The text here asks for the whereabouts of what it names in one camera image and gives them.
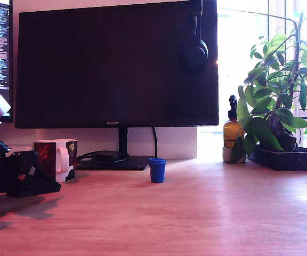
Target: monitor base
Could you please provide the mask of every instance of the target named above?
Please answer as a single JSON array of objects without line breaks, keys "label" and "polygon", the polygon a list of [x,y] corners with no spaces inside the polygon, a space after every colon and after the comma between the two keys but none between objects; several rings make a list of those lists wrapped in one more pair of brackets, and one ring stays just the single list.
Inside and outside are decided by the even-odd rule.
[{"label": "monitor base", "polygon": [[128,160],[109,164],[100,164],[90,161],[78,161],[76,170],[124,170],[143,171],[153,156],[131,156]]}]

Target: small blue cup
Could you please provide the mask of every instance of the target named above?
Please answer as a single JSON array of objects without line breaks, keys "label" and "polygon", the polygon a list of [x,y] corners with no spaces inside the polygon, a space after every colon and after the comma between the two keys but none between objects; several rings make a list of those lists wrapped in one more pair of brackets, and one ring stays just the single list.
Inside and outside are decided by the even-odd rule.
[{"label": "small blue cup", "polygon": [[164,182],[164,172],[165,172],[166,161],[163,158],[150,158],[150,177],[153,183]]}]

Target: potted plant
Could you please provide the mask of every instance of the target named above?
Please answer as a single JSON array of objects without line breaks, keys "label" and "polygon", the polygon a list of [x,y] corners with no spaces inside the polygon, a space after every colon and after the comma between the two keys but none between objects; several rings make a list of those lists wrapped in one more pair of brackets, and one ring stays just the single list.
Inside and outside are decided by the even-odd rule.
[{"label": "potted plant", "polygon": [[[245,85],[239,86],[237,107],[246,135],[237,139],[233,150],[276,170],[307,170],[307,149],[298,146],[292,133],[303,128],[307,133],[307,121],[291,111],[295,99],[303,111],[307,109],[307,42],[300,39],[305,19],[303,13],[299,21],[262,15],[289,20],[294,29],[290,35],[276,34],[271,41],[260,37],[260,43],[251,48],[251,58],[257,58],[258,63],[248,73]],[[285,59],[286,43],[294,49],[290,60]]]}]

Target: monitor stand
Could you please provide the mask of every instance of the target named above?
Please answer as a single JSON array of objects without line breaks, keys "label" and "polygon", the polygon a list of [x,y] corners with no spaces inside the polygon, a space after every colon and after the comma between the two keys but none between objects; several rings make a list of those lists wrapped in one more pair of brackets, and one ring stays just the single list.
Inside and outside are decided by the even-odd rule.
[{"label": "monitor stand", "polygon": [[125,170],[142,171],[149,164],[149,159],[153,156],[128,156],[127,154],[127,127],[118,128],[119,153],[120,157],[127,160],[115,163],[100,164],[89,161],[80,161],[77,163],[77,170]]}]

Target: window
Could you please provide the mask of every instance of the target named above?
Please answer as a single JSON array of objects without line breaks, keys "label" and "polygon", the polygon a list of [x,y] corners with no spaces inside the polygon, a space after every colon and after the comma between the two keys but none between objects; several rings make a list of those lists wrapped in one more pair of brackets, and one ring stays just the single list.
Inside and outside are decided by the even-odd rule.
[{"label": "window", "polygon": [[[294,11],[303,10],[307,17],[307,0],[218,0],[218,48],[219,48],[219,116],[218,126],[198,127],[197,155],[200,158],[221,159],[223,147],[223,124],[228,120],[229,96],[238,98],[238,85],[242,84],[247,73],[254,68],[256,59],[250,59],[251,47],[259,36],[275,33],[289,34],[291,23],[273,17],[231,11],[242,10],[270,13],[281,17],[294,17]],[[307,38],[307,21],[302,25],[302,38]],[[298,99],[294,100],[295,114],[301,114]],[[302,135],[302,143],[307,147],[307,136]]]}]

